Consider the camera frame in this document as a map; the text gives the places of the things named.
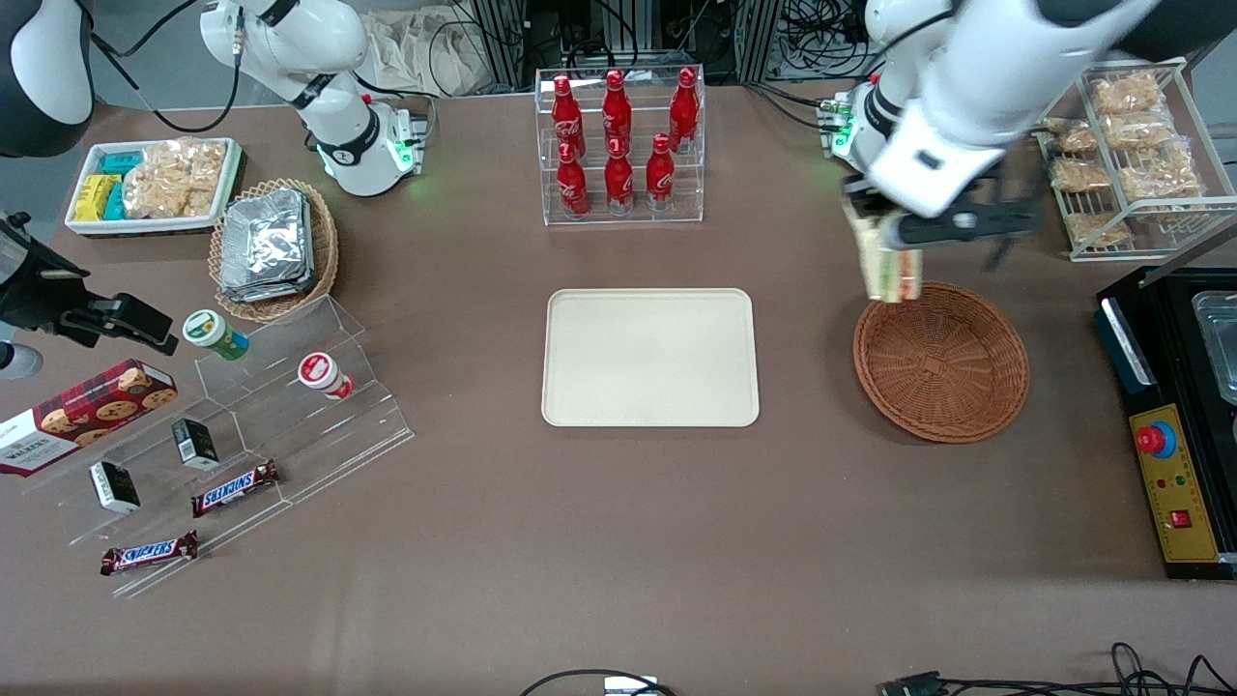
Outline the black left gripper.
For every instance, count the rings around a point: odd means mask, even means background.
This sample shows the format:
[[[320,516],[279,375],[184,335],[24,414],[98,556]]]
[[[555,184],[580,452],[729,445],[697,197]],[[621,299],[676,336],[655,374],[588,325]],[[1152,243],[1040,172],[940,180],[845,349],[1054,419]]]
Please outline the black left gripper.
[[[863,176],[847,176],[841,180],[842,195],[849,203],[842,204],[844,216],[854,232],[854,245],[861,253],[870,251],[870,221],[857,210],[873,210],[878,204],[878,190]],[[923,251],[908,252],[908,291],[919,294],[923,282]]]

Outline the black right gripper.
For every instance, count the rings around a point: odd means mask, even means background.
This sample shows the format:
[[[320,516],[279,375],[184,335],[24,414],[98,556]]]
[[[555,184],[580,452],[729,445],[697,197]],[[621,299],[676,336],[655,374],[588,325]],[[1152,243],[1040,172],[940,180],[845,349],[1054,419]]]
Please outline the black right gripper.
[[[26,232],[30,220],[27,213],[2,215],[1,321],[88,349],[101,336],[115,336],[173,356],[181,339],[171,316],[130,294],[99,297],[90,307],[93,295],[84,283],[90,273]]]

